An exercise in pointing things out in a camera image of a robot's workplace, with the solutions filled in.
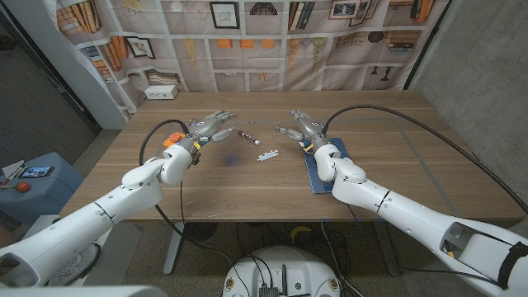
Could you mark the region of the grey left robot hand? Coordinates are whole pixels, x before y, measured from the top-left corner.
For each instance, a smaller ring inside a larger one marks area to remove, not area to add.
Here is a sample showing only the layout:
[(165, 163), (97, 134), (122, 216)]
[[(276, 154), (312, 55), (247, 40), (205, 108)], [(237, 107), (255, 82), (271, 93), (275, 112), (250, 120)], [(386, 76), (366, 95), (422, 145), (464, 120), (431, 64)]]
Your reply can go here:
[(230, 111), (216, 111), (202, 120), (194, 121), (186, 133), (186, 137), (180, 139), (178, 145), (190, 151), (194, 143), (203, 145), (209, 142), (224, 141), (236, 131), (237, 127), (222, 130), (222, 125), (237, 116)]

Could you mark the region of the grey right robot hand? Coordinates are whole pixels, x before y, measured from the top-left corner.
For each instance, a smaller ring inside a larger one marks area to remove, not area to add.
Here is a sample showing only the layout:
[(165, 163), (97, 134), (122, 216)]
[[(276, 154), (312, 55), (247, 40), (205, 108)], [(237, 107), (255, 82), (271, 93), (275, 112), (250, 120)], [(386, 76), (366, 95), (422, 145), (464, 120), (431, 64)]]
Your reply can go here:
[(323, 126), (310, 115), (298, 110), (292, 110), (290, 114), (294, 117), (299, 130), (276, 127), (275, 131), (285, 134), (294, 141), (308, 140), (313, 145), (312, 150), (314, 152), (330, 143), (323, 135)]

